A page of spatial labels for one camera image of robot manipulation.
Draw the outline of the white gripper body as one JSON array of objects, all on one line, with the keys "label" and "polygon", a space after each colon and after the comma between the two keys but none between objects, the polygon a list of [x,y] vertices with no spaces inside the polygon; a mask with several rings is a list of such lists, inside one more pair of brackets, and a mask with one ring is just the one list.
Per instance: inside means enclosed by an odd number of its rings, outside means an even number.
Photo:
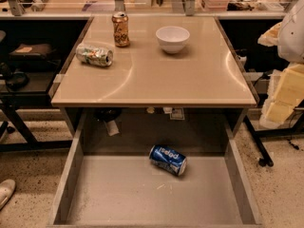
[{"label": "white gripper body", "polygon": [[304,0],[298,0],[282,20],[277,51],[288,62],[304,63]]}]

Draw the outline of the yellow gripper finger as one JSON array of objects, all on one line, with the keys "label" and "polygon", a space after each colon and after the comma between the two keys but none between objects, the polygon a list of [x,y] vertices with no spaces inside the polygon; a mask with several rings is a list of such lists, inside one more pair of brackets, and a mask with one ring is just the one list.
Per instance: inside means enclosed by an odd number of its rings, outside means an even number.
[{"label": "yellow gripper finger", "polygon": [[261,109],[259,124],[276,129],[292,115],[304,100],[304,65],[289,63],[282,71],[274,70]]},{"label": "yellow gripper finger", "polygon": [[281,28],[281,22],[275,24],[271,28],[269,28],[266,32],[261,34],[257,39],[257,42],[260,45],[265,47],[273,47],[278,44],[278,34]]}]

